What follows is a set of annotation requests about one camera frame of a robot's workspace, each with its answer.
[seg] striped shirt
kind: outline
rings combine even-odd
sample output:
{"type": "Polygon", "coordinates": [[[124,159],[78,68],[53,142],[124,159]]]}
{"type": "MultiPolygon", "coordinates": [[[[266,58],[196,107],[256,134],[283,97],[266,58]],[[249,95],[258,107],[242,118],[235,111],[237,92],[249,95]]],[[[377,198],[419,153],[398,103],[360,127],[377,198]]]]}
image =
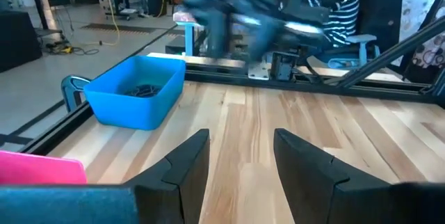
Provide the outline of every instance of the striped shirt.
{"type": "MultiPolygon", "coordinates": [[[[321,6],[321,0],[307,0],[307,2],[312,7],[321,6]]],[[[349,45],[346,38],[355,34],[359,0],[336,2],[330,10],[329,21],[324,24],[325,36],[334,47],[349,45]]]]}

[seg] blue plastic bin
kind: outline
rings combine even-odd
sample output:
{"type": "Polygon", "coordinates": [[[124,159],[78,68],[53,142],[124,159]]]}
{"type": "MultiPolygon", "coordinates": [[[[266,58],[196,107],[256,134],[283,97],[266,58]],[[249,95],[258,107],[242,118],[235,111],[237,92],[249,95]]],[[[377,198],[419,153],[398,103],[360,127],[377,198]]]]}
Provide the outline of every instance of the blue plastic bin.
{"type": "Polygon", "coordinates": [[[182,93],[186,63],[182,60],[134,56],[92,80],[83,89],[97,120],[105,125],[153,130],[182,93]],[[153,97],[125,93],[151,84],[162,89],[153,97]]]}

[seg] pink folder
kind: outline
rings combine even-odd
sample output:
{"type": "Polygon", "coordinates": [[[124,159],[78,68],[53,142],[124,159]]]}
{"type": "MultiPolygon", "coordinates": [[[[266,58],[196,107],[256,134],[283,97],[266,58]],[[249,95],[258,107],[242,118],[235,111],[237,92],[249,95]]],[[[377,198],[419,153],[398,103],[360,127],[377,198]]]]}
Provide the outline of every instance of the pink folder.
{"type": "Polygon", "coordinates": [[[0,151],[0,185],[86,182],[85,170],[79,161],[0,151]]]}

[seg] wooden table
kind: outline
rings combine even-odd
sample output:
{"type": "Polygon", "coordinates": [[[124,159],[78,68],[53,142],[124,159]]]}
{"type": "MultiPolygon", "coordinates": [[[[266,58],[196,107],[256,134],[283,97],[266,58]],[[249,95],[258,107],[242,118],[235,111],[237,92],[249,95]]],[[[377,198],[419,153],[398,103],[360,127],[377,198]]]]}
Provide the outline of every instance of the wooden table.
{"type": "Polygon", "coordinates": [[[93,116],[49,155],[81,161],[91,184],[118,184],[208,128],[210,168],[201,223],[285,224],[293,220],[273,156],[275,128],[396,183],[445,182],[444,126],[445,111],[430,104],[186,82],[157,130],[105,126],[93,116]]]}

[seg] black aluminum frame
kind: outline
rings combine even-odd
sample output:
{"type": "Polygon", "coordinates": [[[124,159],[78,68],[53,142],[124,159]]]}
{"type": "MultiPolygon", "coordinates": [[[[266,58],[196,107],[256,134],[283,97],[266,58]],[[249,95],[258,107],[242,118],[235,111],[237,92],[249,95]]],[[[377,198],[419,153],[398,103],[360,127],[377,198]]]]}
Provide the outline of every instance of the black aluminum frame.
{"type": "MultiPolygon", "coordinates": [[[[438,104],[442,108],[445,108],[445,68],[442,69],[432,85],[365,79],[368,75],[377,72],[380,68],[386,67],[390,62],[402,56],[405,52],[412,51],[416,46],[443,31],[445,31],[445,17],[387,50],[379,56],[379,58],[367,63],[358,70],[346,73],[342,77],[296,74],[293,81],[264,81],[249,79],[246,67],[222,67],[219,65],[187,63],[185,78],[188,81],[222,83],[235,86],[422,102],[438,104]],[[323,82],[310,83],[307,78],[308,76],[314,79],[318,77],[323,82]]],[[[45,133],[32,140],[21,152],[46,155],[92,115],[93,112],[89,103],[82,103],[75,110],[68,113],[62,120],[57,122],[51,129],[48,129],[45,133]]]]}

